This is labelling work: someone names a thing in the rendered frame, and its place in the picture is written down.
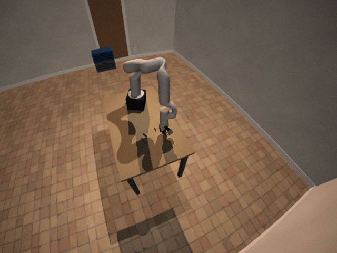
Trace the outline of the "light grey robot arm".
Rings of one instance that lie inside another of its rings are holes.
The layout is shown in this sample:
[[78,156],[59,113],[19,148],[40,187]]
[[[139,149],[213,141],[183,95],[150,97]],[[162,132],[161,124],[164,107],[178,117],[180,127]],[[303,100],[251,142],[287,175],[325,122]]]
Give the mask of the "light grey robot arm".
[[129,77],[131,90],[128,93],[128,96],[131,99],[140,99],[144,95],[144,92],[141,90],[141,74],[158,71],[157,80],[159,103],[161,106],[166,106],[172,109],[169,111],[169,109],[166,107],[160,108],[161,124],[168,124],[169,119],[176,118],[177,113],[176,106],[173,102],[170,101],[170,77],[166,71],[166,65],[166,60],[162,57],[146,61],[143,59],[135,59],[130,60],[129,62],[127,61],[123,64],[123,70],[126,73],[132,73]]

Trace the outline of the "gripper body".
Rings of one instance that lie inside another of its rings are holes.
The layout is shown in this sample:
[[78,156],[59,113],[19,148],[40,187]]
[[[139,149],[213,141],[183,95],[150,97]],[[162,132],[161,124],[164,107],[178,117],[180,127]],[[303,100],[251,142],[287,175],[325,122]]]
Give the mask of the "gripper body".
[[161,124],[159,123],[159,129],[161,129],[161,131],[164,131],[165,130],[165,126],[169,127],[169,123],[168,124]]

